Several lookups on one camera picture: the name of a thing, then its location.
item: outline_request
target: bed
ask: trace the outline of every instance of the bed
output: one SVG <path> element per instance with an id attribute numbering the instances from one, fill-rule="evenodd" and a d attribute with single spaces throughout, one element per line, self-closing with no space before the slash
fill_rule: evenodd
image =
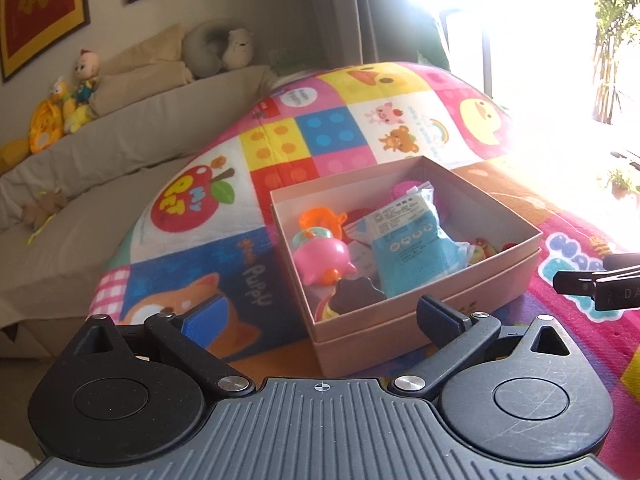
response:
<path id="1" fill-rule="evenodd" d="M 280 86 L 148 204 L 100 279 L 90 314 L 135 324 L 161 310 L 184 312 L 222 293 L 229 300 L 228 322 L 209 351 L 258 383 L 265 376 L 318 375 L 283 283 L 270 191 L 426 155 L 543 232 L 542 259 L 528 293 L 495 315 L 505 323 L 529 324 L 546 313 L 563 323 L 614 401 L 614 425 L 600 458 L 623 478 L 637 479 L 640 313 L 597 312 L 588 298 L 559 296 L 551 286 L 557 270 L 601 269 L 611 247 L 632 247 L 596 227 L 590 218 L 590 211 L 598 215 L 595 203 L 566 208 L 556 200 L 561 186 L 552 171 L 537 170 L 540 160 L 531 160 L 543 151 L 523 154 L 515 131 L 484 94 L 429 66 L 350 67 Z M 425 352 L 359 375 L 388 378 Z"/>

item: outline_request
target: orange plush toy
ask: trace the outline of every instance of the orange plush toy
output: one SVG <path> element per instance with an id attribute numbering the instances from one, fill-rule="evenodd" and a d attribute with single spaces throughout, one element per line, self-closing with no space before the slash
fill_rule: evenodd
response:
<path id="1" fill-rule="evenodd" d="M 63 135 L 62 112 L 50 99 L 41 102 L 31 118 L 29 148 L 38 153 L 48 148 Z"/>

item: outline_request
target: plastic bag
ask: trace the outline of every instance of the plastic bag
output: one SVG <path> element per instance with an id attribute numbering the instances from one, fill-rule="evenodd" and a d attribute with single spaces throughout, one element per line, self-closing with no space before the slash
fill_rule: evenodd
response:
<path id="1" fill-rule="evenodd" d="M 346 227 L 353 240 L 371 245 L 388 298 L 465 269 L 473 247 L 440 227 L 429 183 Z"/>

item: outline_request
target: cardboard box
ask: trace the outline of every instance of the cardboard box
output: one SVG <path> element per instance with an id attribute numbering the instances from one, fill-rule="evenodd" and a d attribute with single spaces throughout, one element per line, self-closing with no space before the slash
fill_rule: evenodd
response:
<path id="1" fill-rule="evenodd" d="M 446 278 L 400 296 L 321 322 L 314 322 L 290 242 L 306 210 L 325 206 L 334 212 L 374 208 L 395 184 L 429 180 L 449 208 L 442 228 L 457 241 L 486 238 L 496 248 L 516 246 Z M 487 193 L 425 157 L 413 157 L 303 182 L 271 192 L 280 235 L 279 248 L 298 297 L 303 319 L 322 371 L 343 376 L 419 348 L 427 341 L 415 325 L 415 306 L 423 294 L 462 308 L 479 302 L 492 312 L 527 290 L 538 260 L 541 232 Z"/>

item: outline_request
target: beige sofa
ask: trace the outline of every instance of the beige sofa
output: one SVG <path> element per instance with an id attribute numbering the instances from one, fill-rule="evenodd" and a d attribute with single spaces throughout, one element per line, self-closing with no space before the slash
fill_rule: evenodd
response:
<path id="1" fill-rule="evenodd" d="M 268 67 L 253 66 L 158 94 L 0 176 L 0 357 L 55 356 L 64 348 L 146 204 L 274 82 Z M 20 206 L 57 187 L 72 201 L 27 245 Z"/>

